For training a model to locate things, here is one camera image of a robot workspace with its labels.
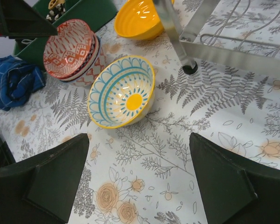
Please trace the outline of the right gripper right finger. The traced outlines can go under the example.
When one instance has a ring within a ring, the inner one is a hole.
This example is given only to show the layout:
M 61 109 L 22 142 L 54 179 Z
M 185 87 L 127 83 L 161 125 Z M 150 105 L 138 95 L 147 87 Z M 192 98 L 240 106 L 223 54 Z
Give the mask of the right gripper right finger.
M 197 133 L 189 148 L 209 224 L 280 224 L 280 170 Z

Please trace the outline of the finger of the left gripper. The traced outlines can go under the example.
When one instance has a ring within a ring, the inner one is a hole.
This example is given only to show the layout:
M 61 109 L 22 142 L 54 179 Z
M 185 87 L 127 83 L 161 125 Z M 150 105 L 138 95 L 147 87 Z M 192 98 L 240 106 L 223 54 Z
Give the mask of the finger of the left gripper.
M 57 35 L 56 28 L 23 0 L 0 0 L 0 37 L 31 39 Z

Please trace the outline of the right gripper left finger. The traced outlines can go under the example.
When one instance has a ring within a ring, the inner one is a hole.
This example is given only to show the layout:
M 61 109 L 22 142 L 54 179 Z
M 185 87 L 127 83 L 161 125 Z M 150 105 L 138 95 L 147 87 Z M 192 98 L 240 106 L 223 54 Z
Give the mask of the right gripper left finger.
M 87 134 L 0 168 L 0 224 L 66 224 L 89 149 Z

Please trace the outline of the blue zigzag red-inside bowl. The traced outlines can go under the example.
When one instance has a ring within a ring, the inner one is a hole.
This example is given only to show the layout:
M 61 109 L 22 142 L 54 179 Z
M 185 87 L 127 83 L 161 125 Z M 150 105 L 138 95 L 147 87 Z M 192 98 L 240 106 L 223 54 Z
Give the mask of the blue zigzag red-inside bowl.
M 50 36 L 43 52 L 46 72 L 55 78 L 70 77 L 86 59 L 93 40 L 88 24 L 70 19 L 57 27 L 58 35 Z

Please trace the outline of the red and white floral bowl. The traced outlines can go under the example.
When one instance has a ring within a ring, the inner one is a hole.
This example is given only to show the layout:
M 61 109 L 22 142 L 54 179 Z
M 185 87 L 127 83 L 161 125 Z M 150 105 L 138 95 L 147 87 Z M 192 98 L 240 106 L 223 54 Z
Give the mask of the red and white floral bowl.
M 82 65 L 72 74 L 70 75 L 70 77 L 67 78 L 61 78 L 61 81 L 64 82 L 68 82 L 71 81 L 73 79 L 75 79 L 76 77 L 80 76 L 81 73 L 86 71 L 86 68 L 88 68 L 88 64 L 91 65 L 92 62 L 92 58 L 95 58 L 96 55 L 98 54 L 98 46 L 99 45 L 99 40 L 97 38 L 96 35 L 94 35 L 94 43 L 91 45 L 91 49 L 86 57 L 86 59 L 84 60 L 84 62 L 82 63 Z

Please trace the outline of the red white patterned bowl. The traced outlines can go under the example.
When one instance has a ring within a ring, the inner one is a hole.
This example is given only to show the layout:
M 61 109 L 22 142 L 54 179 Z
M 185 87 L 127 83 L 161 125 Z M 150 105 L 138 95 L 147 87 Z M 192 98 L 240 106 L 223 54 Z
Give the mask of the red white patterned bowl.
M 99 74 L 106 67 L 106 55 L 104 53 L 103 47 L 100 46 L 98 55 L 94 61 L 94 63 L 90 66 L 90 68 L 84 72 L 79 78 L 68 82 L 74 86 L 89 86 L 94 83 Z

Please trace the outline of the yellow bowl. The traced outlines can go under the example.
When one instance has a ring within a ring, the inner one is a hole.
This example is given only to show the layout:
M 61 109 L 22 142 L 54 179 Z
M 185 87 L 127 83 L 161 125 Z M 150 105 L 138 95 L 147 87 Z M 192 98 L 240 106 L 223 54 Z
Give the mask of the yellow bowl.
M 164 27 L 152 0 L 128 0 L 115 17 L 116 33 L 132 40 L 152 40 Z

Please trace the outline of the cream bowl with teal stripes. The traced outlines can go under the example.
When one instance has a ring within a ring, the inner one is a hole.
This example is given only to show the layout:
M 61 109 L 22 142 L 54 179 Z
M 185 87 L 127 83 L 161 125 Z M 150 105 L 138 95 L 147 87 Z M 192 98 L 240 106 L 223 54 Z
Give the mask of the cream bowl with teal stripes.
M 154 103 L 155 73 L 144 57 L 131 55 L 115 60 L 91 86 L 89 116 L 102 128 L 128 126 L 144 118 Z

